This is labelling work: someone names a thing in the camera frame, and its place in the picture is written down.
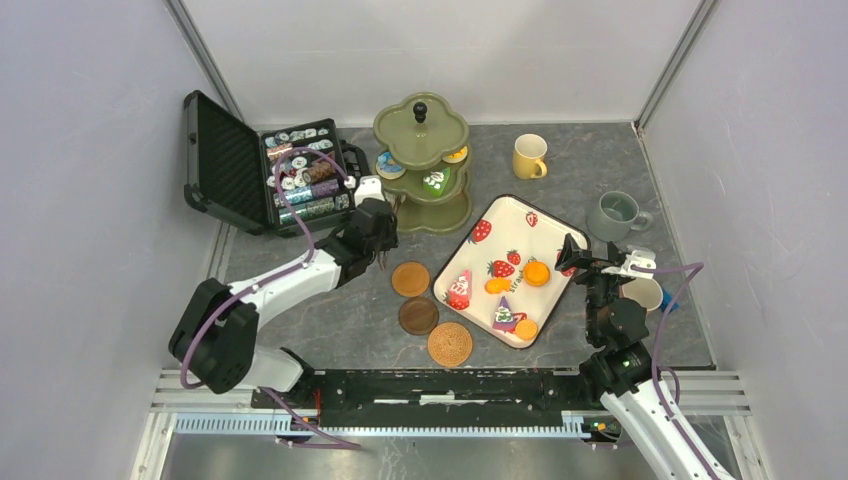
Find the orange macaron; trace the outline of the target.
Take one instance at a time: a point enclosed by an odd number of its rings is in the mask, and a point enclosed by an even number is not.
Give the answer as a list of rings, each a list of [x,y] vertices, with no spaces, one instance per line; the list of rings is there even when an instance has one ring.
[[[549,267],[541,261],[528,261],[522,270],[524,281],[533,287],[546,285],[551,279]]]

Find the blue glazed donut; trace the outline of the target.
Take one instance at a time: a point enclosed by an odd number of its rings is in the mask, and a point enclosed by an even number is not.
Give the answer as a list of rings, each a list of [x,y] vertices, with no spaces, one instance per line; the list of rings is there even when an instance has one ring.
[[[398,164],[391,153],[386,151],[377,157],[375,171],[380,177],[386,180],[395,180],[406,173],[406,168]]]

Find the green triangular cake slice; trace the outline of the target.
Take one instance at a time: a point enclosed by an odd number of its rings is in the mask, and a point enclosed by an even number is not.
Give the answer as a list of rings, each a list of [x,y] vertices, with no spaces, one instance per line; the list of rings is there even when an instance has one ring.
[[[439,198],[443,196],[450,178],[451,169],[449,167],[432,171],[422,179],[422,187],[428,195]]]

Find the small orange pastry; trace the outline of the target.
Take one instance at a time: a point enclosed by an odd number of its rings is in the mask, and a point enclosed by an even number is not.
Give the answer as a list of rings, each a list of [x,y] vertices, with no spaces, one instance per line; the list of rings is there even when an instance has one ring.
[[[511,289],[511,280],[504,277],[494,277],[488,280],[484,289],[488,294],[498,295],[509,292]]]

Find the purple cake slice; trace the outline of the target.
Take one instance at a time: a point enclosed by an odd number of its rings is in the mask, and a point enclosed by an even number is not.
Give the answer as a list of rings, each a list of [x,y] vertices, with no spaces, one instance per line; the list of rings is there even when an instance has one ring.
[[[502,296],[493,313],[492,328],[496,331],[511,333],[517,323],[518,320],[514,316],[508,299]]]

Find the red strawberry cake slice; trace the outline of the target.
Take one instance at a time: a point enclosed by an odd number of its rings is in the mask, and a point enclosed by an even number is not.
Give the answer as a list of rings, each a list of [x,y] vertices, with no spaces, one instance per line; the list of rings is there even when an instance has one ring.
[[[454,310],[462,311],[470,306],[471,278],[469,269],[462,271],[447,290],[447,304]]]

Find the yellow glazed donut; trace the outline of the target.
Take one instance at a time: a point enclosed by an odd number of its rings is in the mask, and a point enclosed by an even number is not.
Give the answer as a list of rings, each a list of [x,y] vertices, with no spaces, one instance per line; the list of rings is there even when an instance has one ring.
[[[467,158],[468,152],[469,152],[469,147],[463,146],[459,150],[457,150],[457,151],[455,151],[451,154],[443,156],[442,160],[446,163],[449,163],[449,164],[457,164],[457,163],[463,162]]]

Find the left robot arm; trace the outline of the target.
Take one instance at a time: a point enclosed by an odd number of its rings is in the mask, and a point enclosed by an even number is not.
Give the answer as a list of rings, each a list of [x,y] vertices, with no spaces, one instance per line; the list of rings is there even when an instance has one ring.
[[[168,344],[180,363],[181,386],[215,394],[241,384],[266,387],[290,407],[306,405],[314,394],[307,365],[284,348],[258,347],[259,331],[291,308],[361,276],[397,245],[393,208],[367,198],[300,257],[252,279],[201,282]]]

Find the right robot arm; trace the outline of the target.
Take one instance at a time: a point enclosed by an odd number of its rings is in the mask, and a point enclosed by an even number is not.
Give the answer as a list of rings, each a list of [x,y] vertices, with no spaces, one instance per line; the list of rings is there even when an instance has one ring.
[[[663,271],[655,253],[608,243],[607,254],[598,258],[566,235],[555,263],[558,271],[573,270],[575,284],[586,288],[586,340],[596,351],[579,366],[580,400],[612,414],[658,478],[730,478],[674,399],[680,384],[667,385],[665,368],[643,343],[646,308],[620,293],[625,284]]]

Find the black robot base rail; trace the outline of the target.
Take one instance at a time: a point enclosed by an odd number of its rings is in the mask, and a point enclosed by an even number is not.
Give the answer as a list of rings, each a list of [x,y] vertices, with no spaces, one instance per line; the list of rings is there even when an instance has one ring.
[[[553,427],[564,412],[600,412],[573,370],[327,369],[281,394],[321,427]]]

